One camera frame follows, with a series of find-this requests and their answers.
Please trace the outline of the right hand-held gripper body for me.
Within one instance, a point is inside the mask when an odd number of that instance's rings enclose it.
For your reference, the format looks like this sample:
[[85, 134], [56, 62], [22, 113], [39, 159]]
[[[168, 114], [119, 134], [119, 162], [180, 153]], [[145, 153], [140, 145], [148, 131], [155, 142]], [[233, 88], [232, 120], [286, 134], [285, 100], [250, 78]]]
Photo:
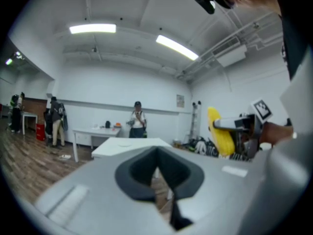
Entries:
[[247, 113], [241, 113], [235, 120], [234, 143], [235, 160], [251, 160], [260, 150], [260, 137], [265, 122], [272, 117], [268, 105], [258, 99], [252, 102]]

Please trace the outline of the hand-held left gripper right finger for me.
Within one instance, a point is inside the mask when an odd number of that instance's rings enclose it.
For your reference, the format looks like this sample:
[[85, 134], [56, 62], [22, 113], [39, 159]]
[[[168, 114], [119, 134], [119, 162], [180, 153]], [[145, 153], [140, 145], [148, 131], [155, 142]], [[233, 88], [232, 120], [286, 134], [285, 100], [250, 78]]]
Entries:
[[158, 235], [254, 235], [248, 226], [264, 179], [268, 151], [251, 162], [202, 156], [173, 147], [156, 148], [156, 166], [174, 193], [172, 225], [156, 219]]

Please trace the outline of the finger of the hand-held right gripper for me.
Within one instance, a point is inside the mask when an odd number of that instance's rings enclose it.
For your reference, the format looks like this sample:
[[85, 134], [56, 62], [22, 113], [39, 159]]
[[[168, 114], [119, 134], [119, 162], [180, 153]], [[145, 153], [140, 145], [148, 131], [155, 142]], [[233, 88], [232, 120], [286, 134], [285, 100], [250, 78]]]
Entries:
[[213, 121], [213, 127], [215, 129], [236, 132], [243, 132], [247, 130], [243, 118], [220, 118]]

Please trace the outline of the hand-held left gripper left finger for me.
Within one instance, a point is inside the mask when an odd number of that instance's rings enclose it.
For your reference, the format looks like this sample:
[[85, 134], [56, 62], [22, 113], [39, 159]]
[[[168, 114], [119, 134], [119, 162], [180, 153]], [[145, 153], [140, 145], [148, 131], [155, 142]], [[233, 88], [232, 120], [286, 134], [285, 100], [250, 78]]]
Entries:
[[172, 235], [152, 202], [131, 199], [118, 186], [115, 171], [144, 148], [95, 159], [70, 173], [35, 202], [50, 221], [75, 235]]

